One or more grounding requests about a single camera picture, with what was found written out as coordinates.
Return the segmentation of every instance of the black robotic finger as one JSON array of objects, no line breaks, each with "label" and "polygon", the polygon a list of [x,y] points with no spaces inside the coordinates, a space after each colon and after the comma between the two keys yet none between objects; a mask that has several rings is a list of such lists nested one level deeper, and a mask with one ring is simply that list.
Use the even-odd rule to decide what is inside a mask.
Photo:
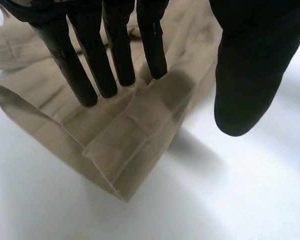
[{"label": "black robotic finger", "polygon": [[95,0],[89,9],[87,7],[70,6],[68,17],[101,95],[111,98],[117,95],[118,89],[99,33],[102,4]]},{"label": "black robotic finger", "polygon": [[44,41],[79,102],[85,107],[96,105],[98,96],[71,44],[66,16],[30,25]]},{"label": "black robotic finger", "polygon": [[300,0],[210,0],[223,28],[215,121],[230,136],[264,115],[300,44]]},{"label": "black robotic finger", "polygon": [[167,73],[160,20],[164,16],[168,3],[169,0],[137,0],[136,5],[144,53],[154,79],[160,79]]},{"label": "black robotic finger", "polygon": [[134,10],[135,1],[105,0],[102,5],[104,28],[118,80],[124,87],[131,86],[135,83],[136,77],[127,23]]}]

